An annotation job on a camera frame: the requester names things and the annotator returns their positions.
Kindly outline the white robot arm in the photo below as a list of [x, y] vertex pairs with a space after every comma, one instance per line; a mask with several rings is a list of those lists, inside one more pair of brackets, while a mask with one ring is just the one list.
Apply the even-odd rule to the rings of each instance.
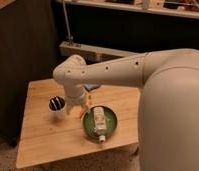
[[53, 71], [66, 103], [85, 84], [137, 87], [140, 171], [199, 171], [199, 50], [172, 49], [88, 65], [72, 55]]

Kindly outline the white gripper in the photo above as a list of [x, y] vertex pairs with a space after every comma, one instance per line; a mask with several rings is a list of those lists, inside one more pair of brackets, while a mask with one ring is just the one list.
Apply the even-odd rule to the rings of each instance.
[[80, 106], [85, 111], [89, 110], [87, 93], [84, 89], [82, 89], [81, 91], [66, 91], [65, 100], [66, 100], [65, 110], [67, 114], [70, 114], [71, 110], [75, 106]]

